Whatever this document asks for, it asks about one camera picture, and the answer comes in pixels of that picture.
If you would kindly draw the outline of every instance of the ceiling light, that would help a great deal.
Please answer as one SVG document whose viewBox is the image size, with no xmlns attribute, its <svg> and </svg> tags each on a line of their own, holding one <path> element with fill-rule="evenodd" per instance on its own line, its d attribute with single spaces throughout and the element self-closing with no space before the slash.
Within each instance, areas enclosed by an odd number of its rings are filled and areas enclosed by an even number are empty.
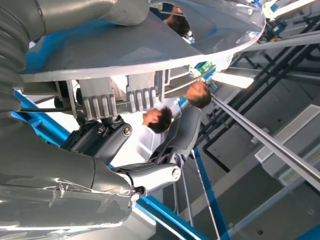
<svg viewBox="0 0 320 240">
<path fill-rule="evenodd" d="M 289 5 L 286 5 L 286 6 L 283 6 L 281 8 L 278 8 L 277 10 L 275 10 L 274 12 L 274 18 L 282 15 L 282 14 L 285 14 L 294 9 L 298 9 L 300 8 L 302 6 L 306 5 L 306 4 L 309 4 L 312 2 L 314 2 L 315 0 L 298 0 L 298 1 L 295 1 L 294 3 L 289 4 Z"/>
<path fill-rule="evenodd" d="M 214 81 L 229 84 L 242 89 L 246 89 L 254 82 L 254 79 L 250 77 L 231 75 L 221 72 L 215 72 L 214 75 L 212 75 L 212 79 Z"/>
</svg>

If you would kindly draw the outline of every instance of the screw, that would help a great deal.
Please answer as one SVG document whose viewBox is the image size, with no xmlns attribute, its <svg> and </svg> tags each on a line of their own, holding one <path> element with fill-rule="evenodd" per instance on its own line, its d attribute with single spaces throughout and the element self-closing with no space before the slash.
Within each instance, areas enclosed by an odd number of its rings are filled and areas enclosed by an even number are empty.
<svg viewBox="0 0 320 240">
<path fill-rule="evenodd" d="M 97 128 L 97 133 L 97 134 L 102 134 L 105 131 L 105 127 L 103 125 L 100 125 Z"/>
<path fill-rule="evenodd" d="M 172 170 L 172 177 L 174 180 L 177 180 L 180 177 L 181 170 L 180 168 L 175 167 Z"/>
<path fill-rule="evenodd" d="M 125 137 L 129 137 L 132 133 L 132 129 L 131 126 L 125 126 L 123 128 L 122 133 Z"/>
</svg>

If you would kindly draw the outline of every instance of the gray panel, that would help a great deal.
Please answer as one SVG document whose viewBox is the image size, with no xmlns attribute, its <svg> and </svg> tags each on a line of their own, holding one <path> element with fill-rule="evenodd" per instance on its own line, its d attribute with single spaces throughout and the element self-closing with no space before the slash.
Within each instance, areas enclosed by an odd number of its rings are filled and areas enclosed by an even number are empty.
<svg viewBox="0 0 320 240">
<path fill-rule="evenodd" d="M 280 143 L 285 143 L 288 139 L 292 138 L 298 131 L 301 130 L 306 124 L 309 124 L 312 119 L 318 115 L 320 113 L 320 107 L 317 105 L 309 105 L 306 108 L 297 117 L 294 118 L 293 121 L 284 127 L 279 133 L 275 136 L 275 139 L 279 141 Z M 258 161 L 263 163 L 266 160 L 269 155 L 272 154 L 272 151 L 267 147 L 263 147 L 258 153 L 256 157 Z"/>
<path fill-rule="evenodd" d="M 304 150 L 310 147 L 310 145 L 315 142 L 319 141 L 320 133 L 320 115 L 315 117 L 305 127 L 302 128 L 294 136 L 288 140 L 284 145 L 287 148 L 296 153 L 300 157 L 303 157 Z M 263 164 L 263 168 L 272 176 L 276 176 L 279 171 L 286 168 L 287 165 L 278 158 L 278 156 L 272 154 Z"/>
<path fill-rule="evenodd" d="M 189 73 L 190 73 L 189 65 L 175 67 L 170 70 L 170 79 L 171 80 L 171 79 L 179 78 L 184 75 L 188 75 Z"/>
<path fill-rule="evenodd" d="M 198 54 L 198 51 L 179 35 L 173 34 L 171 29 L 149 13 L 144 22 L 137 26 L 106 25 L 105 30 L 82 38 L 78 38 L 77 31 L 72 31 L 65 44 L 48 59 L 45 69 L 54 71 L 139 65 Z"/>
</svg>

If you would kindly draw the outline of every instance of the blue frame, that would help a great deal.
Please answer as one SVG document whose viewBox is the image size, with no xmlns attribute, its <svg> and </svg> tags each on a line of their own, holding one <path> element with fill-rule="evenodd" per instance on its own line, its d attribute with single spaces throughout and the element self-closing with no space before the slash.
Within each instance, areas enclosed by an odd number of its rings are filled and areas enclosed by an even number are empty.
<svg viewBox="0 0 320 240">
<path fill-rule="evenodd" d="M 181 217 L 174 213 L 153 196 L 140 198 L 137 206 L 143 213 L 164 226 L 180 239 L 209 240 Z"/>
<path fill-rule="evenodd" d="M 225 222 L 219 203 L 217 198 L 214 196 L 214 192 L 212 189 L 211 183 L 209 180 L 206 169 L 202 161 L 202 156 L 197 147 L 193 149 L 194 155 L 195 157 L 196 164 L 198 167 L 200 177 L 203 182 L 203 185 L 205 189 L 205 193 L 209 202 L 210 208 L 212 211 L 212 215 L 214 216 L 215 224 L 217 225 L 217 232 L 221 240 L 231 240 L 229 233 L 228 232 L 228 227 Z"/>
<path fill-rule="evenodd" d="M 320 225 L 313 227 L 296 240 L 319 240 L 320 239 Z"/>
<path fill-rule="evenodd" d="M 23 108 L 37 108 L 35 104 L 18 91 L 15 91 L 14 95 L 22 102 Z M 45 113 L 12 112 L 12 115 L 15 118 L 30 124 L 38 135 L 40 135 L 50 143 L 58 146 L 63 143 L 70 134 L 69 131 Z"/>
</svg>

